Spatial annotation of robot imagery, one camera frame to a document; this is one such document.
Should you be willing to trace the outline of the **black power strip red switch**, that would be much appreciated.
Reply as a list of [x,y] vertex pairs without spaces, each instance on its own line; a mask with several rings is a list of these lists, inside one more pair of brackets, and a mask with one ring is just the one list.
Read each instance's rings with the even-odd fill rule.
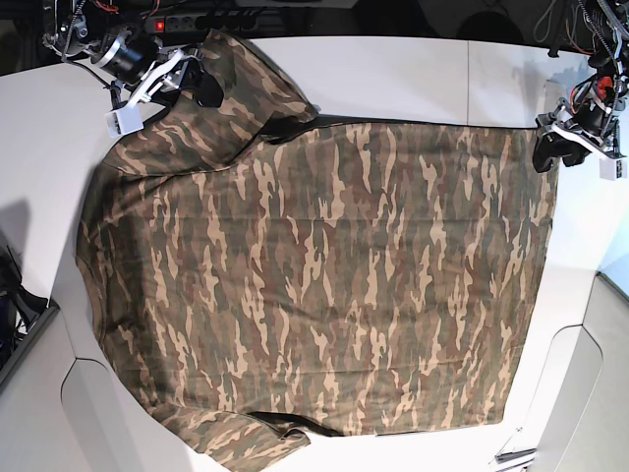
[[147,33],[192,33],[203,30],[252,30],[257,18],[250,15],[204,16],[170,15],[146,20],[143,29]]

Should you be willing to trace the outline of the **black equipment at left edge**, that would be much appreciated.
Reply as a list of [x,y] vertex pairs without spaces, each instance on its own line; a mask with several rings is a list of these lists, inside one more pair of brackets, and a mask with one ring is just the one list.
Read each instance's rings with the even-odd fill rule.
[[1,248],[1,350],[12,352],[48,307],[46,298],[28,292],[8,246]]

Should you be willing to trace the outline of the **camouflage T-shirt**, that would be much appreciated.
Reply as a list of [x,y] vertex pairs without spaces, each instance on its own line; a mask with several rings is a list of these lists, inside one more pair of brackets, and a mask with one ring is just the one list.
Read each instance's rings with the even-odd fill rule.
[[495,424],[558,174],[528,130],[317,123],[253,44],[96,166],[76,261],[93,331],[157,422],[233,471],[327,436]]

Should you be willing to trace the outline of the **metal bracket bottom right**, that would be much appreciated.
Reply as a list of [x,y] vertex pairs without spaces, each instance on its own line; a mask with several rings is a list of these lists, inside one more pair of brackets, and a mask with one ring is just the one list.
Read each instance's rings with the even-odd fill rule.
[[523,431],[523,427],[517,428],[493,457],[490,464],[496,471],[524,467],[534,460],[537,449],[529,444],[520,444],[521,439],[525,437]]

